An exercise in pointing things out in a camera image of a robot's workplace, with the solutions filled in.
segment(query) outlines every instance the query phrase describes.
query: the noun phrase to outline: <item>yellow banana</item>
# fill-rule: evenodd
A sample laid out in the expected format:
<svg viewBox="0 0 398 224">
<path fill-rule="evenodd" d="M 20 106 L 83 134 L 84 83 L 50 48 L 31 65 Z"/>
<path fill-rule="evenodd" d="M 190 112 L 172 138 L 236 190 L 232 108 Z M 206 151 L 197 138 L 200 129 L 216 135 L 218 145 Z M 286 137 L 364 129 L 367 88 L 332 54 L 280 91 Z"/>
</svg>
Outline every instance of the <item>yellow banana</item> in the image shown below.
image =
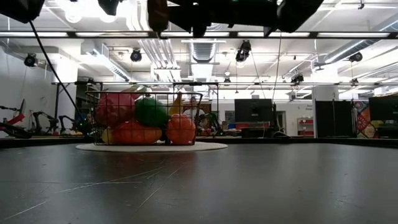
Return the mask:
<svg viewBox="0 0 398 224">
<path fill-rule="evenodd" d="M 179 93 L 177 95 L 177 99 L 175 99 L 173 104 L 170 106 L 169 115 L 182 114 L 182 110 L 183 110 L 182 94 Z"/>
</svg>

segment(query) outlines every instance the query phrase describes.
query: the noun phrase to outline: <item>air duct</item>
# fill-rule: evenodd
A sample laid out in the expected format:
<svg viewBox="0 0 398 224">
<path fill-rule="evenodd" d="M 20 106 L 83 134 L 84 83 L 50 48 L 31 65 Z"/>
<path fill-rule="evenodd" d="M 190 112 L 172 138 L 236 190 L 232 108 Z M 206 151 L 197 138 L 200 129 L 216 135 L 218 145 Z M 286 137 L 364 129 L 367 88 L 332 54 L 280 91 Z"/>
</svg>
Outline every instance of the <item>air duct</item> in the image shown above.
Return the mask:
<svg viewBox="0 0 398 224">
<path fill-rule="evenodd" d="M 374 31 L 378 32 L 397 32 L 398 31 L 398 14 L 392 16 L 390 19 L 386 20 L 382 24 L 378 25 Z M 349 56 L 363 50 L 381 40 L 373 39 L 373 40 L 353 40 L 348 44 L 340 47 L 336 51 L 329 53 L 323 59 L 325 64 L 335 63 Z"/>
</svg>

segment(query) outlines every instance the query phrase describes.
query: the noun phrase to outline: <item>black wire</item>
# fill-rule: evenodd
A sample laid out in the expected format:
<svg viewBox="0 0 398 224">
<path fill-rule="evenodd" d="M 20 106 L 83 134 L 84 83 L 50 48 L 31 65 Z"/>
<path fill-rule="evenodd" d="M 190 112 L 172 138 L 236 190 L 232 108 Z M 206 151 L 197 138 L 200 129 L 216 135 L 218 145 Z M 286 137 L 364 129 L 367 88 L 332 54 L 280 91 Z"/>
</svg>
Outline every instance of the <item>black wire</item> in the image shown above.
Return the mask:
<svg viewBox="0 0 398 224">
<path fill-rule="evenodd" d="M 274 92 L 273 92 L 273 94 L 272 94 L 272 103 L 274 103 L 276 82 L 278 81 L 279 60 L 280 60 L 280 46 L 281 46 L 281 45 L 282 45 L 282 32 L 280 33 L 280 37 L 279 37 L 278 61 L 277 61 L 277 66 L 276 66 L 276 77 L 275 77 L 275 83 L 274 83 Z"/>
<path fill-rule="evenodd" d="M 43 47 L 42 41 L 40 40 L 40 37 L 39 37 L 39 35 L 38 35 L 37 31 L 36 31 L 36 28 L 35 28 L 35 26 L 33 25 L 33 22 L 32 22 L 32 21 L 29 21 L 29 24 L 30 24 L 30 26 L 32 27 L 32 30 L 33 30 L 33 33 L 34 33 L 35 36 L 36 36 L 37 42 L 39 43 L 39 46 L 40 46 L 40 48 L 41 48 L 42 51 L 43 51 L 44 57 L 45 57 L 47 63 L 49 64 L 49 66 L 50 66 L 50 68 L 51 68 L 51 71 L 54 73 L 55 78 L 57 78 L 59 84 L 61 84 L 63 90 L 64 90 L 65 93 L 68 95 L 69 100 L 70 100 L 70 102 L 73 104 L 73 107 L 75 107 L 75 110 L 76 110 L 78 116 L 80 117 L 80 119 L 81 119 L 81 120 L 84 120 L 84 119 L 83 119 L 83 116 L 82 116 L 81 113 L 79 112 L 79 109 L 77 108 L 77 105 L 76 105 L 75 101 L 72 99 L 72 97 L 70 96 L 70 94 L 69 94 L 67 88 L 66 88 L 65 85 L 61 82 L 60 77 L 58 76 L 57 72 L 55 71 L 54 66 L 52 65 L 52 63 L 51 63 L 51 61 L 50 61 L 50 59 L 49 59 L 49 56 L 47 55 L 47 53 L 46 53 L 46 51 L 45 51 L 45 49 L 44 49 L 44 47 Z"/>
<path fill-rule="evenodd" d="M 260 75 L 259 75 L 259 72 L 257 71 L 257 65 L 256 65 L 256 61 L 255 61 L 255 59 L 254 59 L 254 53 L 253 53 L 253 51 L 251 52 L 251 57 L 253 58 L 254 68 L 256 69 L 256 74 L 257 74 L 257 78 L 258 78 L 259 83 L 260 83 L 260 88 L 261 88 L 261 91 L 262 91 L 262 95 L 264 96 L 264 99 L 265 99 L 265 98 L 266 98 L 266 94 L 264 93 L 264 90 L 262 89 L 261 80 L 260 80 Z"/>
</svg>

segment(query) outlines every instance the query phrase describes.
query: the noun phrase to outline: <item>black light fixture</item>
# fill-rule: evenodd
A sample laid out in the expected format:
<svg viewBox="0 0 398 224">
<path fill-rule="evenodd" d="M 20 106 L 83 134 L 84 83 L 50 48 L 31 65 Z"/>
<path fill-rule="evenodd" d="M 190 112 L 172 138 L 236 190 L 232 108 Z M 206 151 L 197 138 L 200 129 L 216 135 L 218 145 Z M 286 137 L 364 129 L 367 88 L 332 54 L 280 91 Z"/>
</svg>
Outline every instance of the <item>black light fixture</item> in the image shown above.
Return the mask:
<svg viewBox="0 0 398 224">
<path fill-rule="evenodd" d="M 119 2 L 122 1 L 123 0 L 98 0 L 98 4 L 107 15 L 116 16 Z"/>
<path fill-rule="evenodd" d="M 244 62 L 249 57 L 250 51 L 251 51 L 250 41 L 244 40 L 236 54 L 235 58 L 236 62 Z"/>
<path fill-rule="evenodd" d="M 38 64 L 38 60 L 36 58 L 36 54 L 35 53 L 29 53 L 27 54 L 27 57 L 24 60 L 24 64 L 28 67 L 34 68 L 37 66 Z"/>
<path fill-rule="evenodd" d="M 304 82 L 304 76 L 303 76 L 303 74 L 299 73 L 299 74 L 294 75 L 294 76 L 292 77 L 291 83 L 300 84 L 301 82 Z"/>
<path fill-rule="evenodd" d="M 362 59 L 363 59 L 363 56 L 362 56 L 361 52 L 358 52 L 358 53 L 356 53 L 356 54 L 353 54 L 353 55 L 351 55 L 351 56 L 348 58 L 348 60 L 349 60 L 350 62 L 360 62 L 360 61 L 362 61 Z"/>
<path fill-rule="evenodd" d="M 133 49 L 130 55 L 130 59 L 133 62 L 139 62 L 142 59 L 141 50 L 140 49 Z"/>
</svg>

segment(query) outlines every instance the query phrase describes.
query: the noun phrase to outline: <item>plastic fruit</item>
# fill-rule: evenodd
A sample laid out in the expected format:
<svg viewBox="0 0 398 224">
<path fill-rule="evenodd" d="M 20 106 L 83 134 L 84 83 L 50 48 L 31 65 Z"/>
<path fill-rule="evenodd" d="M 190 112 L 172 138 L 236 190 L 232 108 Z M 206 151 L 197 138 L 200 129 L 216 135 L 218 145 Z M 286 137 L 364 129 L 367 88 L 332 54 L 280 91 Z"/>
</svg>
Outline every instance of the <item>plastic fruit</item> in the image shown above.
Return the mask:
<svg viewBox="0 0 398 224">
<path fill-rule="evenodd" d="M 109 128 L 105 129 L 101 138 L 105 144 L 113 144 L 113 130 Z"/>
<path fill-rule="evenodd" d="M 184 114 L 173 114 L 167 123 L 166 135 L 173 144 L 187 145 L 195 137 L 196 126 Z"/>
<path fill-rule="evenodd" d="M 159 128 L 143 126 L 137 121 L 121 123 L 113 130 L 113 141 L 120 145 L 152 144 L 161 136 Z"/>
<path fill-rule="evenodd" d="M 183 102 L 182 102 L 182 94 L 179 93 L 177 95 L 177 99 L 174 100 L 173 104 L 170 107 L 169 114 L 182 114 L 183 112 Z"/>
<path fill-rule="evenodd" d="M 114 127 L 134 116 L 134 98 L 131 94 L 107 93 L 101 96 L 96 107 L 99 124 Z"/>
<path fill-rule="evenodd" d="M 168 120 L 167 109 L 161 102 L 145 97 L 136 101 L 136 119 L 145 126 L 162 127 Z"/>
</svg>

